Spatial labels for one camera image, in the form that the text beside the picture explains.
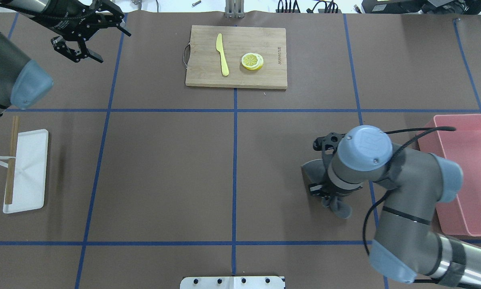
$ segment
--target cable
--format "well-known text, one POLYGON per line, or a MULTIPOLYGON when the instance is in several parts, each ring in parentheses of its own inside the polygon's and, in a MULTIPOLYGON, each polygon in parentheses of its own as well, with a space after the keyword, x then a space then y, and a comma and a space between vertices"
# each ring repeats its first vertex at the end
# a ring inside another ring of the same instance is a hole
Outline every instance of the cable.
MULTIPOLYGON (((100 6, 101 6, 101 0, 97 0, 96 1, 96 7, 100 7, 100 6)), ((38 13, 38 12, 31 11, 31 10, 28 10, 28 9, 13 7, 13 6, 9 6, 9 5, 5 5, 5 4, 1 4, 1 3, 0 3, 0 7, 5 8, 5 9, 9 9, 9 10, 13 10, 13 11, 16 11, 16 12, 19 12, 19 13, 23 13, 23 14, 27 14, 27 15, 31 15, 31 16, 35 16, 35 17, 39 17, 39 18, 51 19, 51 20, 79 20, 79 19, 82 19, 82 18, 87 18, 89 16, 92 16, 97 11, 97 9, 91 9, 91 11, 89 11, 89 13, 81 15, 81 16, 59 17, 59 16, 44 15, 42 13, 38 13)))
POLYGON ((396 159, 396 156, 398 154, 400 154, 407 146, 411 145, 413 142, 415 142, 416 140, 424 137, 425 135, 427 135, 429 133, 436 132, 437 130, 445 130, 445 131, 448 131, 448 132, 454 132, 457 129, 454 128, 453 126, 439 126, 437 128, 430 128, 430 129, 426 130, 425 132, 422 132, 422 133, 416 135, 415 137, 411 138, 409 141, 404 143, 402 146, 400 146, 394 152, 394 154, 392 154, 391 159, 389 159, 389 161, 387 162, 387 171, 391 168, 392 162, 393 162, 394 159, 396 159))
POLYGON ((404 133, 404 132, 416 132, 418 130, 431 130, 432 128, 406 128, 404 130, 389 130, 385 132, 386 134, 397 134, 397 133, 404 133))
POLYGON ((324 3, 324 11, 326 11, 326 9, 328 8, 328 2, 326 1, 322 1, 322 0, 318 0, 316 5, 314 5, 314 7, 312 9, 308 8, 306 10, 307 13, 313 13, 314 10, 316 9, 316 7, 319 5, 319 3, 324 3))
MULTIPOLYGON (((449 132, 453 132, 455 130, 457 130, 456 128, 454 128, 453 126, 439 126, 437 128, 406 128, 404 130, 391 130, 389 132, 387 132, 387 134, 394 134, 394 133, 402 133, 402 132, 411 132, 411 131, 416 131, 416 130, 425 130, 424 132, 416 135, 415 137, 411 138, 409 141, 407 141, 406 143, 404 143, 402 146, 400 146, 395 152, 394 154, 392 155, 391 159, 389 159, 389 161, 387 162, 387 171, 391 168, 391 164, 392 164, 392 161, 394 159, 396 159, 396 156, 398 154, 400 154, 407 146, 409 146, 411 143, 415 142, 416 140, 424 137, 425 135, 427 134, 430 134, 430 133, 433 133, 433 132, 436 132, 437 130, 446 130, 446 131, 449 131, 449 132)), ((374 211, 374 209, 376 209, 376 207, 378 207, 378 205, 380 205, 383 201, 385 201, 389 195, 391 194, 391 192, 393 191, 387 191, 376 203, 374 203, 371 208, 369 208, 369 211, 367 211, 367 214, 365 215, 365 218, 364 218, 364 225, 362 227, 362 240, 363 240, 363 243, 364 243, 364 248, 365 248, 365 252, 367 253, 367 255, 369 255, 369 249, 367 248, 367 240, 365 239, 365 229, 367 227, 367 221, 369 220, 369 216, 371 215, 371 212, 374 211)))
POLYGON ((298 5, 298 0, 294 0, 294 6, 292 6, 292 13, 296 11, 296 7, 298 8, 298 13, 301 13, 300 6, 298 5))
POLYGON ((367 221, 369 220, 369 216, 371 215, 371 212, 373 212, 374 209, 376 209, 376 207, 378 207, 383 201, 385 201, 389 197, 391 192, 392 191, 387 191, 376 203, 374 203, 371 206, 371 208, 369 209, 369 211, 367 211, 367 214, 365 215, 364 225, 362 226, 362 241, 364 242, 365 252, 367 253, 368 256, 369 256, 369 249, 367 248, 367 240, 365 239, 365 229, 367 228, 367 221))
POLYGON ((328 8, 324 11, 325 13, 338 13, 338 5, 332 0, 328 5, 328 8))
POLYGON ((437 284, 438 281, 433 280, 433 279, 415 279, 414 283, 433 283, 433 284, 437 284))

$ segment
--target yellow knife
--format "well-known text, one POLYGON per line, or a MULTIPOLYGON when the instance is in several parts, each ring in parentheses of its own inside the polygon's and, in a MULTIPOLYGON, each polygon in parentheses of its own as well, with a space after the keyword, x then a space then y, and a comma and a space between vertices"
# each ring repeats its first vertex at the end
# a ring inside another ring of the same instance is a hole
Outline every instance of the yellow knife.
POLYGON ((222 34, 217 35, 217 40, 215 41, 215 49, 221 55, 221 73, 224 76, 228 76, 230 71, 228 70, 228 64, 226 64, 226 58, 224 57, 224 50, 222 49, 222 34))

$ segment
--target pink plastic container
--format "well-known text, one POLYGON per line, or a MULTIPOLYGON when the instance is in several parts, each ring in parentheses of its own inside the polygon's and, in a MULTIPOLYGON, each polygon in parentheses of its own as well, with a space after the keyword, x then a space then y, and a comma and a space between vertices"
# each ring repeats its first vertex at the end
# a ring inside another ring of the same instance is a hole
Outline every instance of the pink plastic container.
POLYGON ((455 126, 455 132, 434 132, 419 139, 423 152, 457 162, 464 184, 451 203, 438 203, 445 234, 481 236, 481 114, 435 115, 426 126, 455 126))

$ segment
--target lemon slice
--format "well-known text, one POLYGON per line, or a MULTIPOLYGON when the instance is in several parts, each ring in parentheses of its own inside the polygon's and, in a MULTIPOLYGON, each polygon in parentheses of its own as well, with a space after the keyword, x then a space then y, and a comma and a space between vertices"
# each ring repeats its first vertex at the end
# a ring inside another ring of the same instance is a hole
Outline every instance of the lemon slice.
POLYGON ((264 64, 264 58, 258 53, 246 53, 244 56, 242 56, 241 62, 246 69, 255 71, 262 68, 264 64))

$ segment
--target white tray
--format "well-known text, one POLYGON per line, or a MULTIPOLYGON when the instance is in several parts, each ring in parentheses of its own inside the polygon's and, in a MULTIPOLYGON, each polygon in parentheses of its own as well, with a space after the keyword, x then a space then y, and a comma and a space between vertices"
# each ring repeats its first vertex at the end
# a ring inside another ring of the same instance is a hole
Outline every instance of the white tray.
POLYGON ((18 134, 14 194, 11 205, 3 204, 5 214, 43 207, 47 162, 47 130, 32 130, 18 134))

